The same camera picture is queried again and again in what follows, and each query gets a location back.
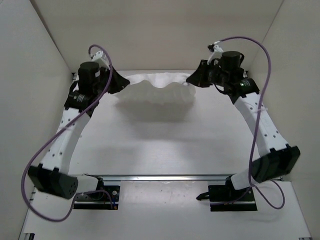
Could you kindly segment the white pleated skirt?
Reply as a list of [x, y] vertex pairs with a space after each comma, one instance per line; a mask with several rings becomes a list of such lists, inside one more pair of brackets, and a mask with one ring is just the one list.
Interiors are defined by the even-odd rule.
[[125, 77], [129, 85], [115, 94], [118, 107], [151, 105], [193, 105], [196, 88], [187, 82], [185, 72], [139, 73]]

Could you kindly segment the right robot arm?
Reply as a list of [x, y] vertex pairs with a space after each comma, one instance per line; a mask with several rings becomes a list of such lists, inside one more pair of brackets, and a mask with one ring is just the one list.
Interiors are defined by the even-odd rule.
[[241, 63], [244, 55], [238, 51], [223, 52], [220, 58], [211, 61], [202, 59], [187, 83], [199, 88], [222, 87], [220, 93], [227, 95], [241, 113], [254, 139], [254, 148], [259, 158], [250, 163], [250, 168], [227, 179], [224, 195], [236, 200], [242, 189], [288, 175], [294, 168], [301, 152], [290, 146], [276, 128], [267, 108], [260, 103], [261, 93], [252, 78], [244, 76]]

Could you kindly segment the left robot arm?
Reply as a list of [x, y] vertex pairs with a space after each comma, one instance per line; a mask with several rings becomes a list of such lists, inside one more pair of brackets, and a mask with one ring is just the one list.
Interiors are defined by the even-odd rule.
[[97, 99], [103, 91], [116, 94], [129, 84], [115, 69], [93, 61], [80, 64], [63, 106], [58, 127], [61, 135], [53, 140], [40, 163], [27, 171], [38, 191], [67, 200], [76, 194], [79, 181], [69, 175], [70, 162], [80, 135], [99, 104]]

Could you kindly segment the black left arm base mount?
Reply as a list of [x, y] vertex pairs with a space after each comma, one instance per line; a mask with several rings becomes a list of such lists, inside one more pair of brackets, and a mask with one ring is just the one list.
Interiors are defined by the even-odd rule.
[[83, 174], [97, 179], [96, 190], [91, 193], [77, 193], [73, 208], [75, 210], [118, 210], [120, 199], [120, 184], [105, 183], [98, 175]]

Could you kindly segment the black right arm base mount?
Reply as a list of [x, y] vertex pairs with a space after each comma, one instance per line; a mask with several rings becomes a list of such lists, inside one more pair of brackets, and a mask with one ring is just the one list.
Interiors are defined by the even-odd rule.
[[208, 185], [208, 191], [199, 194], [198, 201], [209, 200], [211, 212], [255, 212], [258, 210], [251, 187], [236, 190], [229, 176], [225, 184]]

